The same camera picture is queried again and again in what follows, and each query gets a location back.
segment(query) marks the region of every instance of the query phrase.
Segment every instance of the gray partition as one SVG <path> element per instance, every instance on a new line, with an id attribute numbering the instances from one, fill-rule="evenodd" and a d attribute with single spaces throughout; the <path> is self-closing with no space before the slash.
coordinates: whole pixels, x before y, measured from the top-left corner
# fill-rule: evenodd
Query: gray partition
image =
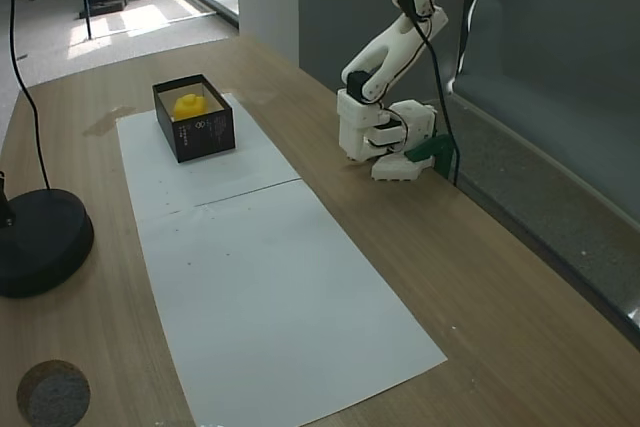
<path id="1" fill-rule="evenodd" d="M 638 0 L 478 0 L 455 92 L 640 221 Z"/>
<path id="2" fill-rule="evenodd" d="M 298 0 L 238 0 L 238 5 L 241 34 L 257 37 L 299 65 Z"/>

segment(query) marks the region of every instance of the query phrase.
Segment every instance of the sunlight on floor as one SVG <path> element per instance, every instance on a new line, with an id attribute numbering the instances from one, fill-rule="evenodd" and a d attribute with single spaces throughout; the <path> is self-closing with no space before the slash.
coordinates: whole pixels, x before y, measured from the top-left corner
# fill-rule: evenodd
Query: sunlight on floor
<path id="1" fill-rule="evenodd" d="M 155 5 L 125 10 L 120 16 L 125 27 L 129 30 L 129 37 L 136 37 L 169 26 L 169 20 Z"/>
<path id="2" fill-rule="evenodd" d="M 71 29 L 67 60 L 75 59 L 112 44 L 107 19 L 102 18 L 91 21 L 91 30 L 94 36 L 93 40 L 87 40 L 87 27 L 85 24 Z"/>
<path id="3" fill-rule="evenodd" d="M 189 14 L 193 17 L 200 17 L 201 15 L 206 13 L 205 11 L 196 8 L 193 4 L 190 4 L 186 0 L 173 0 L 173 1 L 176 4 L 178 4 L 180 7 L 182 7 L 184 10 L 189 12 Z"/>
<path id="4" fill-rule="evenodd" d="M 173 0 L 173 2 L 187 15 L 174 18 L 176 16 L 175 8 L 172 11 L 170 7 L 167 7 L 168 4 L 166 3 L 163 8 L 167 10 L 167 15 L 165 15 L 158 6 L 153 4 L 129 8 L 120 13 L 92 19 L 91 30 L 93 40 L 87 40 L 86 25 L 84 23 L 78 24 L 71 29 L 70 32 L 67 60 L 75 59 L 81 55 L 112 45 L 115 39 L 117 39 L 115 36 L 118 34 L 137 37 L 164 29 L 175 22 L 215 15 L 214 12 L 199 8 L 198 4 L 193 4 L 187 0 Z M 122 26 L 122 24 L 124 24 L 124 29 L 111 30 L 114 25 Z"/>

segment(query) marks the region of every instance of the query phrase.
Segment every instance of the floor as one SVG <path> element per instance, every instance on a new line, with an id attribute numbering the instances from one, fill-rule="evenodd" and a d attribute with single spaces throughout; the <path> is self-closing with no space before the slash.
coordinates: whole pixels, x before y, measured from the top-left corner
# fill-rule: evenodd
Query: floor
<path id="1" fill-rule="evenodd" d="M 104 64 L 237 35 L 197 0 L 136 0 L 120 13 L 92 19 L 87 40 L 82 0 L 18 0 L 16 50 L 27 86 Z M 0 0 L 0 141 L 18 95 L 8 46 L 9 0 Z"/>

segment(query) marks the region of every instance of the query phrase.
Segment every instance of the black cable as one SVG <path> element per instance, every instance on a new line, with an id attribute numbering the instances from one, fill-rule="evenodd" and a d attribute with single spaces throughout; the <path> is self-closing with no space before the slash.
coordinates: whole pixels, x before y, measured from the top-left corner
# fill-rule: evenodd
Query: black cable
<path id="1" fill-rule="evenodd" d="M 402 147 L 400 147 L 399 152 L 402 152 L 404 150 L 404 148 L 407 146 L 407 142 L 409 142 L 409 124 L 407 124 L 407 121 L 404 120 L 404 117 L 402 117 L 400 114 L 398 114 L 397 112 L 394 112 L 393 110 L 391 110 L 388 107 L 382 107 L 382 103 L 379 103 L 380 105 L 380 109 L 384 110 L 385 112 L 389 112 L 389 116 L 391 118 L 397 117 L 400 120 L 400 123 L 402 124 L 402 127 L 404 127 L 404 130 L 407 132 L 407 135 L 404 137 L 404 142 L 402 143 Z"/>
<path id="2" fill-rule="evenodd" d="M 416 19 L 416 12 L 405 10 L 405 9 L 408 9 L 408 7 L 407 6 L 403 7 L 402 6 L 402 2 L 398 2 L 398 4 L 403 9 L 404 15 L 406 15 L 407 18 L 413 24 L 413 27 L 416 29 L 416 32 L 418 33 L 418 35 L 422 39 L 422 42 L 424 42 L 424 44 L 429 49 L 429 53 L 431 54 L 431 61 L 433 62 L 433 70 L 435 72 L 435 77 L 436 77 L 436 79 L 435 79 L 436 80 L 436 90 L 438 91 L 438 99 L 440 101 L 440 106 L 441 106 L 441 109 L 442 109 L 442 116 L 444 117 L 444 122 L 445 122 L 445 125 L 447 126 L 447 132 L 449 133 L 449 136 L 451 137 L 451 142 L 453 144 L 453 149 L 454 149 L 454 151 L 456 153 L 456 162 L 455 162 L 454 173 L 453 173 L 453 185 L 457 186 L 458 185 L 458 177 L 460 176 L 460 147 L 458 147 L 458 142 L 456 142 L 455 136 L 453 134 L 453 128 L 452 128 L 452 125 L 451 125 L 451 119 L 449 118 L 449 111 L 447 109 L 447 104 L 445 102 L 444 89 L 442 88 L 442 77 L 440 76 L 440 64 L 438 62 L 438 56 L 436 54 L 435 49 L 433 48 L 433 45 L 431 45 L 431 42 L 429 41 L 429 38 L 425 35 L 425 33 L 420 28 L 420 24 L 418 23 L 418 20 Z"/>
<path id="3" fill-rule="evenodd" d="M 44 165 L 44 158 L 42 156 L 42 146 L 40 145 L 40 120 L 38 119 L 38 108 L 36 107 L 27 86 L 24 84 L 22 80 L 22 76 L 20 75 L 20 69 L 18 68 L 18 60 L 16 58 L 16 45 L 15 45 L 15 23 L 16 23 L 16 0 L 11 0 L 11 14 L 9 18 L 9 51 L 11 52 L 11 64 L 13 65 L 13 72 L 16 75 L 16 79 L 18 79 L 18 84 L 20 84 L 20 88 L 22 92 L 24 92 L 25 97 L 29 101 L 31 105 L 31 110 L 33 111 L 33 123 L 36 132 L 36 148 L 38 150 L 38 160 L 40 161 L 40 169 L 42 170 L 42 177 L 44 179 L 44 183 L 47 186 L 47 190 L 51 190 L 51 186 L 49 185 L 49 177 L 47 176 L 47 169 Z"/>

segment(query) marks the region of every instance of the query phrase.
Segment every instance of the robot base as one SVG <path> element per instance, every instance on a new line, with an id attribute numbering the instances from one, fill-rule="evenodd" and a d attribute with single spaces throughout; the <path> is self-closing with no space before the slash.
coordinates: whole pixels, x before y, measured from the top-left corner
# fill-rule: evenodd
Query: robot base
<path id="1" fill-rule="evenodd" d="M 371 169 L 371 177 L 375 180 L 416 180 L 429 167 L 433 167 L 433 158 L 411 162 L 404 154 L 390 154 L 378 159 Z"/>

